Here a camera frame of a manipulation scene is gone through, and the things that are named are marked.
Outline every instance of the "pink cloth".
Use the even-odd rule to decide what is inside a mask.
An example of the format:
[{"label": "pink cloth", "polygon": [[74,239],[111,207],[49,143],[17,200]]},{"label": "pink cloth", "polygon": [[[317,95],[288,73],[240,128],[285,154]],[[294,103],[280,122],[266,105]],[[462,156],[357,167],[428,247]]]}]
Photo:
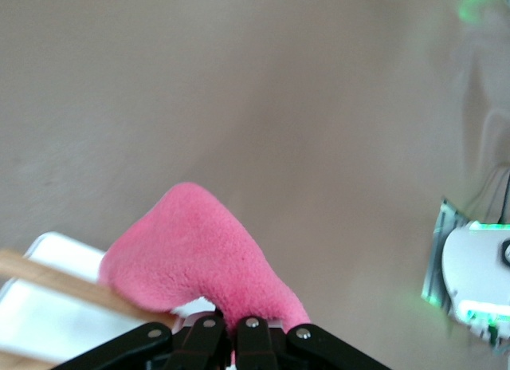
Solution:
[{"label": "pink cloth", "polygon": [[286,332],[310,321],[246,229],[194,183],[171,188],[112,245],[100,282],[152,311],[203,296],[230,330],[250,315],[279,318]]}]

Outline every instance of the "metal bolt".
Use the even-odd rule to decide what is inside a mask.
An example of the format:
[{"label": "metal bolt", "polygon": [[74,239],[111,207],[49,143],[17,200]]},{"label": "metal bolt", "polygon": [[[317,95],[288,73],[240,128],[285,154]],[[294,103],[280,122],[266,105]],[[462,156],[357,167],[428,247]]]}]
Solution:
[{"label": "metal bolt", "polygon": [[256,328],[258,326],[258,319],[257,318],[248,318],[246,320],[246,326],[248,326],[249,328]]},{"label": "metal bolt", "polygon": [[204,328],[213,328],[214,326],[216,326],[215,320],[205,320],[204,321]]},{"label": "metal bolt", "polygon": [[305,328],[297,329],[296,335],[297,335],[298,338],[300,338],[302,340],[307,340],[308,338],[312,337],[312,334],[310,333],[310,330],[305,329]]},{"label": "metal bolt", "polygon": [[157,337],[161,336],[161,334],[163,334],[163,332],[162,332],[161,330],[159,330],[159,329],[154,329],[154,330],[151,330],[151,331],[147,334],[147,336],[148,336],[149,338],[157,338]]}]

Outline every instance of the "white electronic device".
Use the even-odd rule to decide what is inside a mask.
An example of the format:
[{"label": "white electronic device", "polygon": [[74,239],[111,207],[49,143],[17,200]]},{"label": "white electronic device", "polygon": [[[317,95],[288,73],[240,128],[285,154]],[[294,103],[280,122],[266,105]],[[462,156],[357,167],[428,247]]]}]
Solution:
[{"label": "white electronic device", "polygon": [[489,327],[510,337],[510,225],[471,222],[453,230],[442,273],[457,321],[485,339]]}]

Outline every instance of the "wooden stick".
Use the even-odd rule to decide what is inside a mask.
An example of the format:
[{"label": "wooden stick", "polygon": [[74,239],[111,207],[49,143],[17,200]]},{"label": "wooden stick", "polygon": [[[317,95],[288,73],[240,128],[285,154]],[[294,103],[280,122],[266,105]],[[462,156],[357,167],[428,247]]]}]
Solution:
[{"label": "wooden stick", "polygon": [[176,316],[142,310],[106,286],[94,284],[24,258],[12,250],[0,250],[0,274],[68,294],[106,309],[144,321],[162,322],[173,328]]},{"label": "wooden stick", "polygon": [[48,370],[55,364],[0,350],[0,370]]}]

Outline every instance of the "beige tabletop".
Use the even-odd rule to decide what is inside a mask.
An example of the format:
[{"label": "beige tabletop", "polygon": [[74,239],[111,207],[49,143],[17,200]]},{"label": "beige tabletop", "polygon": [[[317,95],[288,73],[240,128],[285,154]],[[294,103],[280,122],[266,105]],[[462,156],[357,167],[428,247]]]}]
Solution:
[{"label": "beige tabletop", "polygon": [[503,0],[0,0],[1,245],[106,250],[195,181],[316,324],[504,369],[420,294],[441,197],[508,160],[509,53]]}]

